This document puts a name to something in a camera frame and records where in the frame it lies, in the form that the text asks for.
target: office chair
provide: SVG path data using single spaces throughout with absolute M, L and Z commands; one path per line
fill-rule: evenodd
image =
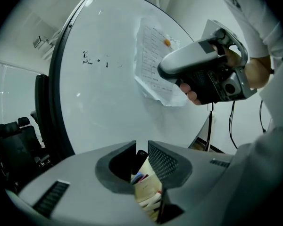
M 25 144 L 28 147 L 32 157 L 39 157 L 41 162 L 49 159 L 50 155 L 47 148 L 42 148 L 36 136 L 34 127 L 30 124 L 27 117 L 18 118 L 18 124 L 21 127 L 21 132 L 24 134 Z
M 36 76 L 34 99 L 37 121 L 43 142 L 50 154 L 50 161 L 55 165 L 67 158 L 70 152 L 65 151 L 65 148 L 59 144 L 57 136 L 53 133 L 54 125 L 50 116 L 48 86 L 48 76 L 44 74 Z
M 9 173 L 8 180 L 17 182 L 18 190 L 42 172 L 30 154 L 25 144 L 25 134 L 21 132 L 17 122 L 2 127 L 0 159 L 4 170 Z

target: white sleeve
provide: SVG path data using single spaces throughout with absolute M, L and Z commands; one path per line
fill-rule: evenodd
M 263 38 L 260 37 L 259 32 L 255 29 L 254 24 L 251 24 L 249 18 L 246 17 L 245 11 L 247 9 L 256 9 L 257 13 L 262 14 L 258 9 L 264 9 L 263 6 L 254 6 L 250 1 L 244 0 L 241 4 L 240 0 L 224 0 L 233 16 L 237 20 L 247 46 L 249 48 L 249 56 L 253 58 L 265 57 L 269 55 L 268 47 L 264 44 Z

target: gray device housing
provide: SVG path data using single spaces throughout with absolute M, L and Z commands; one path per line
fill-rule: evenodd
M 127 181 L 135 147 L 132 141 L 71 156 L 19 195 L 8 195 L 36 225 L 156 225 L 135 201 L 134 187 Z M 166 226 L 235 225 L 283 180 L 283 129 L 241 145 L 235 156 L 154 141 L 149 141 L 148 152 L 163 185 L 161 218 L 166 205 L 182 211 Z M 36 205 L 57 181 L 68 188 L 44 215 Z
M 241 52 L 240 64 L 225 65 L 226 56 L 211 44 L 229 48 L 236 45 Z M 158 65 L 158 73 L 169 82 L 185 82 L 194 90 L 202 104 L 247 99 L 256 93 L 250 89 L 244 72 L 248 53 L 236 35 L 217 21 L 208 20 L 202 38 L 166 55 Z

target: black cable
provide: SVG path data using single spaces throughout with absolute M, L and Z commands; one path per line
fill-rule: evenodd
M 238 149 L 232 137 L 232 123 L 233 123 L 233 117 L 234 117 L 234 109 L 235 109 L 235 101 L 233 101 L 233 104 L 232 104 L 232 111 L 231 111 L 230 118 L 228 121 L 228 130 L 230 132 L 230 138 L 232 140 L 232 143 L 234 144 L 236 149 Z
M 259 117 L 260 117 L 260 123 L 261 123 L 262 131 L 263 131 L 263 133 L 265 133 L 266 130 L 265 130 L 264 127 L 263 127 L 262 118 L 261 118 L 261 114 L 262 114 L 262 104 L 263 104 L 263 100 L 261 100 L 261 103 L 260 103 Z
M 209 141 L 211 139 L 211 130 L 212 130 L 212 112 L 208 116 L 208 138 L 207 138 L 207 144 L 204 147 L 205 152 L 207 152 L 209 148 Z

